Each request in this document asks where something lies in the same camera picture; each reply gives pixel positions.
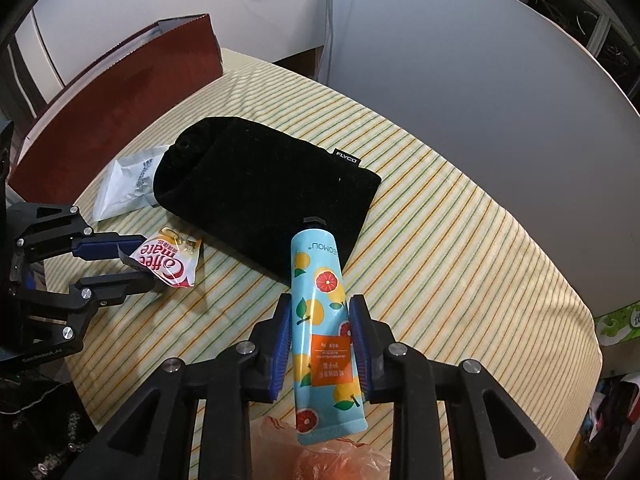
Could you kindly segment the green white carton box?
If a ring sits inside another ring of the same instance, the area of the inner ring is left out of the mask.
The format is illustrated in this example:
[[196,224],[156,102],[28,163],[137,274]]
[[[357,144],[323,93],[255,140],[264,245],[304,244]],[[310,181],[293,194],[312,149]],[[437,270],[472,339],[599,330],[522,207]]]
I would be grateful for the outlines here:
[[640,335],[640,301],[628,304],[594,319],[596,334],[602,347],[614,346]]

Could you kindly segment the red cardboard box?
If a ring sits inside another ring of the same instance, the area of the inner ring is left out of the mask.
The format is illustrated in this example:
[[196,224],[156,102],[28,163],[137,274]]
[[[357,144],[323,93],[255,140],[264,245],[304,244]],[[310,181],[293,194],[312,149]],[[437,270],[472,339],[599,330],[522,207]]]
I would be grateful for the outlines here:
[[50,98],[11,41],[1,51],[1,181],[26,202],[69,204],[146,127],[221,75],[206,14],[149,24]]

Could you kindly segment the pink plastic bag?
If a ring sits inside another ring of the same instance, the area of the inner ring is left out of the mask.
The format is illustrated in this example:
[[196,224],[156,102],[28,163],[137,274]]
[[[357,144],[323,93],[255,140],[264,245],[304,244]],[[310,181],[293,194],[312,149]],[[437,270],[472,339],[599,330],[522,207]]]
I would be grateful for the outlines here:
[[254,479],[388,479],[390,459],[370,445],[336,439],[311,446],[271,416],[250,423]]

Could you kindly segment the striped yellow table cloth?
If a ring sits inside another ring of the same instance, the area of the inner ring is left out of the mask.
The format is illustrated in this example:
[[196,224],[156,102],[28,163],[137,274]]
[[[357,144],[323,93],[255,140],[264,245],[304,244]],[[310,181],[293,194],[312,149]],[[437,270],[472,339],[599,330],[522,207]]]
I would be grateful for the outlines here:
[[[570,479],[565,455],[602,366],[593,319],[509,211],[452,162],[364,105],[234,52],[224,74],[146,127],[112,160],[175,143],[205,117],[259,122],[358,159],[381,177],[341,263],[347,307],[363,295],[395,341],[393,401],[364,399],[368,428],[341,439],[390,459],[389,479]],[[67,364],[94,439],[73,448],[78,479],[250,479],[250,423],[295,427],[292,340],[273,403],[248,400],[250,333],[284,284],[158,203],[94,221],[104,174],[79,196],[94,233],[202,241],[195,285],[96,305]],[[47,267],[53,288],[141,271],[72,252]]]

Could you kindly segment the black fabric pouch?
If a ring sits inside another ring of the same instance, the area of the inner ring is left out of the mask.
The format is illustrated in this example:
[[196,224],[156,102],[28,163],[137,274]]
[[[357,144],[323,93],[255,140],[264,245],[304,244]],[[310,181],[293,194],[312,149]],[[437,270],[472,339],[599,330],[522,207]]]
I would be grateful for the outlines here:
[[340,150],[244,118],[205,117],[163,154],[153,193],[171,214],[288,284],[291,240],[311,220],[347,262],[381,182]]

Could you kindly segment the coffee mate sachet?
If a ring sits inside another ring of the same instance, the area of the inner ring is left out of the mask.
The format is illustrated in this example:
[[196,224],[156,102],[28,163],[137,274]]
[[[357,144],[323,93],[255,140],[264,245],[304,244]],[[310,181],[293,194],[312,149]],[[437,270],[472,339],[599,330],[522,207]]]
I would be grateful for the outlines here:
[[118,246],[120,260],[136,270],[150,271],[154,278],[173,288],[195,285],[202,241],[171,226],[163,226],[131,252]]

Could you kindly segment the fruit pattern cream tube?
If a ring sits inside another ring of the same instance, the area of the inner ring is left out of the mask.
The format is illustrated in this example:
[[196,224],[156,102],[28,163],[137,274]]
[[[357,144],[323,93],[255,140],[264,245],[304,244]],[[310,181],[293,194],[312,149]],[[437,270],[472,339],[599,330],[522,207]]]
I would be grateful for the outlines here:
[[295,427],[302,445],[368,428],[337,244],[311,218],[291,240]]

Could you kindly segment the white foil sachet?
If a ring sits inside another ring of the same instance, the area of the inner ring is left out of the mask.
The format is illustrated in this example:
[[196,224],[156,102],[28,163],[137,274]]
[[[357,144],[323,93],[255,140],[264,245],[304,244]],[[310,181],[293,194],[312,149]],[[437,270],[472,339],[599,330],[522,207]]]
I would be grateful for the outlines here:
[[103,221],[157,205],[153,181],[168,145],[154,146],[141,152],[112,160],[105,170],[92,218]]

